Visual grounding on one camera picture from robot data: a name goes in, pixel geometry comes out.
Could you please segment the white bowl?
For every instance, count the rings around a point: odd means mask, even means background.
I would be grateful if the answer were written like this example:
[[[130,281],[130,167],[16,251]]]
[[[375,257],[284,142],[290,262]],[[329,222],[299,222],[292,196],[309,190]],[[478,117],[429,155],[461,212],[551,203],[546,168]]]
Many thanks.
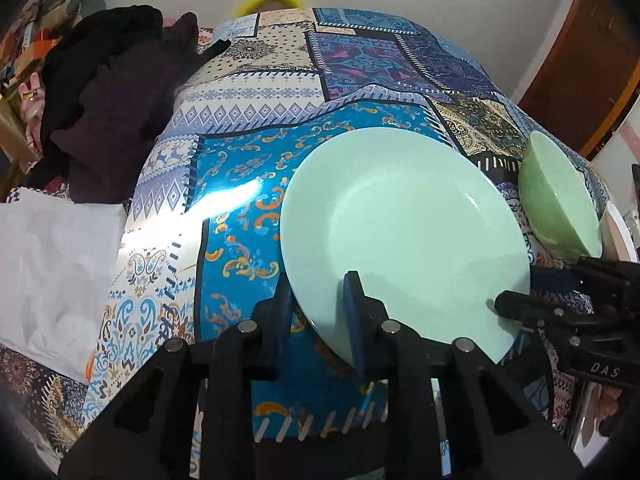
[[[600,220],[600,234],[602,238],[602,257],[605,259],[638,262],[638,255],[631,234],[626,223],[609,200]]]

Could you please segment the mint green plate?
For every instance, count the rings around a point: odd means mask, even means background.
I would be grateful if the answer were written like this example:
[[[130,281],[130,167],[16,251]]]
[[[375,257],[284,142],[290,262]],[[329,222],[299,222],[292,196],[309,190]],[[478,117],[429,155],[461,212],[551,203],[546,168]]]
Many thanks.
[[[299,307],[345,361],[349,271],[425,338],[470,338],[494,361],[512,347],[518,330],[494,302],[529,290],[523,233],[491,180],[442,142],[374,127],[322,143],[285,191],[280,244]]]

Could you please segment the white folded cloth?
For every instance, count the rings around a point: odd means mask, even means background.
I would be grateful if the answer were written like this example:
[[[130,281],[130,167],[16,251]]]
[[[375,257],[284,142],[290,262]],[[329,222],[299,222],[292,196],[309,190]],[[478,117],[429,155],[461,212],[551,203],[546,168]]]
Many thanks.
[[[126,221],[46,196],[1,206],[1,343],[84,384]]]

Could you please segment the mint green bowl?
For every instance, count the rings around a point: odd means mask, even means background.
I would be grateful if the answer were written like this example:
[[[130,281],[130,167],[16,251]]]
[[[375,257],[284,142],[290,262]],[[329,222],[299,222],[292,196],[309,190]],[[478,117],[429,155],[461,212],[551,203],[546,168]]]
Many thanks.
[[[599,220],[582,174],[536,130],[518,173],[518,195],[533,233],[556,258],[602,256]]]

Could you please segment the brown wooden door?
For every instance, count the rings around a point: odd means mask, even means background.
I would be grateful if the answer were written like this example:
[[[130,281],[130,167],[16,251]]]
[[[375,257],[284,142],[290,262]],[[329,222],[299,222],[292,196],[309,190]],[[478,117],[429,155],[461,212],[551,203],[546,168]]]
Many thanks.
[[[622,118],[639,84],[639,39],[612,0],[573,0],[518,106],[589,156]]]

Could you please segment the pink bunny toy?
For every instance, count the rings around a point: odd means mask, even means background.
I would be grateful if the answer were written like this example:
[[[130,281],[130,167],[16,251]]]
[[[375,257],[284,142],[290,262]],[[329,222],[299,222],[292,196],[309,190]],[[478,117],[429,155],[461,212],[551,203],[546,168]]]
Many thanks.
[[[23,81],[18,86],[18,94],[21,98],[21,118],[26,125],[25,136],[29,149],[37,154],[42,154],[41,122],[44,110],[44,92],[40,77],[32,73],[28,81]]]

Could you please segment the blue patchwork tablecloth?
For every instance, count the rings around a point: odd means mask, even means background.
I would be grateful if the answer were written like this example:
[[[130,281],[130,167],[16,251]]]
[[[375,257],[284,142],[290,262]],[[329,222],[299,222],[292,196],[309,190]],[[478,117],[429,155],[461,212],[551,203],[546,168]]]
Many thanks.
[[[376,12],[228,23],[146,161],[63,479],[577,479],[512,372],[551,375],[502,318],[560,212],[529,144],[596,226],[608,190],[474,61]]]

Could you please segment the black clothing pile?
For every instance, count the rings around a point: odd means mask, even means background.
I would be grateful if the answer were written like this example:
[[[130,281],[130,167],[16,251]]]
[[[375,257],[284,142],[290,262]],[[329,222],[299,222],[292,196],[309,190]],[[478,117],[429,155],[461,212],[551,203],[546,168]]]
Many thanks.
[[[62,177],[76,203],[121,204],[174,112],[176,90],[230,47],[198,50],[198,18],[169,27],[152,6],[91,14],[47,54],[40,78],[43,174]]]

